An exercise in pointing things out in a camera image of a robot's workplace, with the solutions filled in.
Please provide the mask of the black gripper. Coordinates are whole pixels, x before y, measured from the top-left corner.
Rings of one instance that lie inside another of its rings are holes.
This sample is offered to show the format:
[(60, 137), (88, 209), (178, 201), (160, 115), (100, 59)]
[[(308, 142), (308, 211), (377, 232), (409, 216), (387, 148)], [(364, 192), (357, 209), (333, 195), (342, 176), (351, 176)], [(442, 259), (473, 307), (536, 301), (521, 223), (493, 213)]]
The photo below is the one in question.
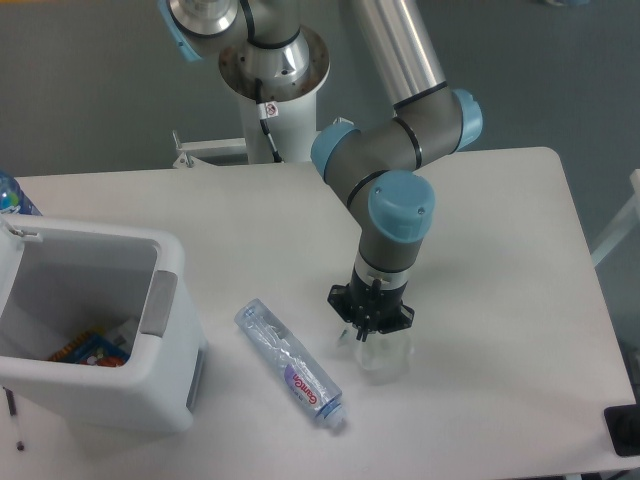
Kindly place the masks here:
[(349, 284), (333, 285), (327, 301), (356, 330), (390, 334), (412, 326), (415, 310), (403, 303), (406, 271), (383, 272), (355, 265)]

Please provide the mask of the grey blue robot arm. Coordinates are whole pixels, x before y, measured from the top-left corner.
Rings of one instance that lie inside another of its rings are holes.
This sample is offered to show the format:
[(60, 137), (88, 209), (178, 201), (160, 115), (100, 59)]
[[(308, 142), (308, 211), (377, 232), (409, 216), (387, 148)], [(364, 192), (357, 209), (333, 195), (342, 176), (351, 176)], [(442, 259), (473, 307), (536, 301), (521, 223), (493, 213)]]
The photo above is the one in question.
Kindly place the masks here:
[(355, 1), (352, 9), (393, 107), (369, 130), (345, 120), (318, 129), (316, 95), (330, 60), (296, 1), (162, 1), (160, 14), (190, 61), (212, 56), (236, 96), (252, 164), (313, 163), (361, 236), (351, 279), (328, 301), (360, 341), (412, 325), (403, 294), (431, 226), (423, 166), (482, 132), (473, 96), (451, 89), (412, 1)]

